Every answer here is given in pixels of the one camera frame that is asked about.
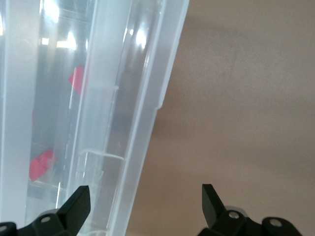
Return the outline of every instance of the red plastic piece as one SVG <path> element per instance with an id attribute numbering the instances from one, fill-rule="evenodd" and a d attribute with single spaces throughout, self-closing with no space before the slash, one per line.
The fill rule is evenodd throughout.
<path id="1" fill-rule="evenodd" d="M 80 65 L 74 69 L 74 72 L 68 78 L 68 81 L 71 83 L 72 87 L 77 91 L 79 95 L 81 95 L 83 75 L 84 65 Z"/>
<path id="2" fill-rule="evenodd" d="M 30 165 L 30 179 L 35 181 L 41 176 L 43 176 L 56 162 L 56 156 L 52 150 L 44 151 L 42 154 L 38 155 L 31 161 Z"/>

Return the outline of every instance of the transparent plastic bin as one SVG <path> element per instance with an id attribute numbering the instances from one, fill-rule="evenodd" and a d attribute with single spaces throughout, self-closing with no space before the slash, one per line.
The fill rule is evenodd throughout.
<path id="1" fill-rule="evenodd" d="M 0 221 L 88 185 L 80 234 L 126 232 L 188 0 L 0 0 Z"/>

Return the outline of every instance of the beige wall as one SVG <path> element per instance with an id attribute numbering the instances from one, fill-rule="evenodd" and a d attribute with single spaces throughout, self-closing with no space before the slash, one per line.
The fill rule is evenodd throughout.
<path id="1" fill-rule="evenodd" d="M 128 236 L 195 236 L 201 184 L 315 232 L 315 1 L 191 0 Z"/>

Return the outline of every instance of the metal screw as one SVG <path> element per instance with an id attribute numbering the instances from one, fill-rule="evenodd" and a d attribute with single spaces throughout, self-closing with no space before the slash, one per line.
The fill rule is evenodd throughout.
<path id="1" fill-rule="evenodd" d="M 41 223 L 45 223 L 45 222 L 48 222 L 48 221 L 50 221 L 50 216 L 46 216 L 46 217 L 44 217 L 44 218 L 42 218 L 40 220 Z"/>
<path id="2" fill-rule="evenodd" d="M 6 225 L 0 226 L 0 232 L 3 232 L 7 229 L 8 227 Z"/>
<path id="3" fill-rule="evenodd" d="M 238 219 L 240 216 L 234 212 L 234 211 L 231 211 L 229 214 L 228 214 L 229 217 L 231 217 L 232 219 Z"/>
<path id="4" fill-rule="evenodd" d="M 276 226 L 276 227 L 281 227 L 282 226 L 281 222 L 279 220 L 277 220 L 277 219 L 271 219 L 270 220 L 270 224 L 273 225 L 273 226 Z"/>

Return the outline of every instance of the clear plastic container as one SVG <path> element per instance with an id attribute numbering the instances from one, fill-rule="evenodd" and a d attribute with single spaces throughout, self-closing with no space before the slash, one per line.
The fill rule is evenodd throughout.
<path id="1" fill-rule="evenodd" d="M 80 231 L 124 235 L 188 0 L 0 0 L 0 221 L 88 185 Z"/>

